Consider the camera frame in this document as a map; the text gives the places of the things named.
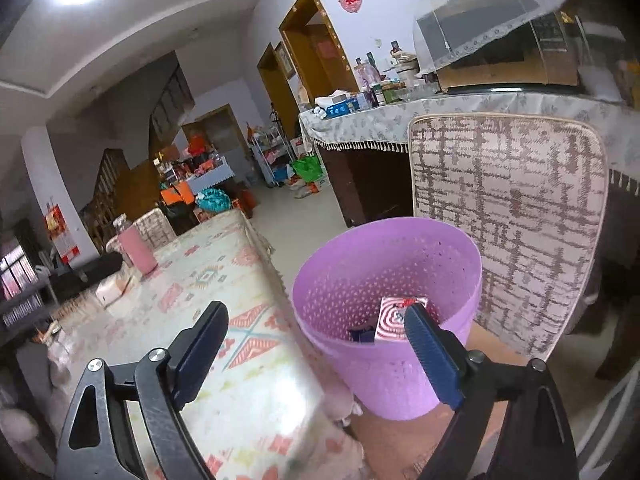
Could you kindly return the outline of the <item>red white spiral box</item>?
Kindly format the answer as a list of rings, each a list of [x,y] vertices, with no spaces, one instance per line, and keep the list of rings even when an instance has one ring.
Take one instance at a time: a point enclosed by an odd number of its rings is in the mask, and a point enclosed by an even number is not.
[[[414,304],[431,313],[426,297],[383,297],[375,325],[375,341],[406,340],[405,315],[408,307]]]

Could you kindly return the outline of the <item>blue white tissue packet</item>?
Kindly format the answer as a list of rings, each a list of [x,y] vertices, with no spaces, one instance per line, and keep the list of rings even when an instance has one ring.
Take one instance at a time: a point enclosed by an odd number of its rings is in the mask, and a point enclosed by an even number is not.
[[[375,328],[372,326],[365,328],[353,328],[349,330],[349,335],[353,342],[358,344],[373,344],[375,341]]]

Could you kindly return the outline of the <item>purple trash basket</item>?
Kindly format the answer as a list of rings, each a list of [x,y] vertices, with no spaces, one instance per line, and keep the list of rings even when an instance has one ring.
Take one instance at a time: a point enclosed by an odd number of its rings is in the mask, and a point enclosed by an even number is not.
[[[425,304],[444,330],[466,341],[480,304],[482,258],[472,238],[427,218],[391,218],[352,228],[319,248],[292,288],[296,320],[361,404],[410,420],[437,396],[402,315]]]

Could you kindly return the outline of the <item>white tissue pack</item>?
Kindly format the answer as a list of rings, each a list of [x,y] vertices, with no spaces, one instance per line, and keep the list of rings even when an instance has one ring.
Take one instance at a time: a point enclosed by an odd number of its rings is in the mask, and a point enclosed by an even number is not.
[[[131,274],[125,271],[120,271],[112,274],[108,278],[104,278],[103,281],[100,281],[100,284],[94,292],[96,299],[102,307],[108,307],[113,302],[119,300],[126,292],[130,281]]]

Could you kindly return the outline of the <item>pink thermos bottle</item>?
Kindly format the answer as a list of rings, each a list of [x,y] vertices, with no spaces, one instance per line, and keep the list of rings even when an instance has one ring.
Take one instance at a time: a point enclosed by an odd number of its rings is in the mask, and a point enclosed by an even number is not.
[[[152,273],[157,267],[157,260],[149,245],[146,244],[146,241],[136,226],[127,218],[126,214],[120,214],[115,218],[114,227],[120,246],[122,246],[136,269],[142,276]]]

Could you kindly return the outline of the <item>patterned chair behind bottle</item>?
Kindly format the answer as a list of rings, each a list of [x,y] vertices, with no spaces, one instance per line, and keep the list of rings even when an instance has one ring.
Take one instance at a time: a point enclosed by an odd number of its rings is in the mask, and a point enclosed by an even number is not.
[[[135,222],[130,222],[126,214],[120,214],[113,221],[113,226],[116,230],[123,226],[134,226],[142,240],[145,240],[153,250],[164,247],[177,238],[169,220],[158,207],[142,214]]]

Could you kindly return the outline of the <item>patterned chair beside basket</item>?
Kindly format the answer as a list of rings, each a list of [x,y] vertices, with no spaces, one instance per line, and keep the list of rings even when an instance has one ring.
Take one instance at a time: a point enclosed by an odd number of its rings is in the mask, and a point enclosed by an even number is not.
[[[476,322],[548,359],[582,299],[608,201],[608,158],[584,122],[439,113],[408,125],[413,212],[462,229],[483,261]]]

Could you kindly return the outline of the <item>green bag on floor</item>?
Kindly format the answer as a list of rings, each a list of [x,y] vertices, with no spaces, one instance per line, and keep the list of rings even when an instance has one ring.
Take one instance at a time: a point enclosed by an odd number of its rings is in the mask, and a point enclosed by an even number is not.
[[[317,155],[305,155],[302,158],[293,160],[291,166],[295,173],[307,184],[320,180],[324,175]]]

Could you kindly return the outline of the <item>sideboard with lace cloth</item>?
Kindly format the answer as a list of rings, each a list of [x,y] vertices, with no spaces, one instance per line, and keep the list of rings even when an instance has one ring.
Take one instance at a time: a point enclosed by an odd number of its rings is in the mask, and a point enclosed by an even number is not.
[[[639,145],[639,115],[595,100],[499,92],[299,120],[327,150],[407,154],[413,215],[473,234],[598,235],[611,185],[639,197],[638,171],[616,168],[620,142]]]

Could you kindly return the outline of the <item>blue box on sideboard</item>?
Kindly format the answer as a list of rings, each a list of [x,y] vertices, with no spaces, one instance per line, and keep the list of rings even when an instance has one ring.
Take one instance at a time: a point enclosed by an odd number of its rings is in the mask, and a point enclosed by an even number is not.
[[[349,98],[339,103],[334,103],[326,108],[327,118],[337,118],[358,112],[360,109],[358,100]]]

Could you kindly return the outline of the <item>covered microwave oven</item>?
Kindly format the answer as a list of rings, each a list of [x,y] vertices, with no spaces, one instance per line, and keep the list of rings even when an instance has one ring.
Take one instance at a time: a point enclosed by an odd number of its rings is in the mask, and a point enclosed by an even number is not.
[[[490,84],[576,87],[564,3],[420,0],[413,25],[419,74],[434,74],[445,91]]]

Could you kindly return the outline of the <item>red wall calendar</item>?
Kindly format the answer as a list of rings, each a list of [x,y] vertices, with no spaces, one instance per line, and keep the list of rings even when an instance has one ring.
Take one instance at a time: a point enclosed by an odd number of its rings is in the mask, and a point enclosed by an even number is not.
[[[46,229],[62,263],[69,264],[79,255],[79,248],[62,214],[60,206],[50,206],[44,215]]]

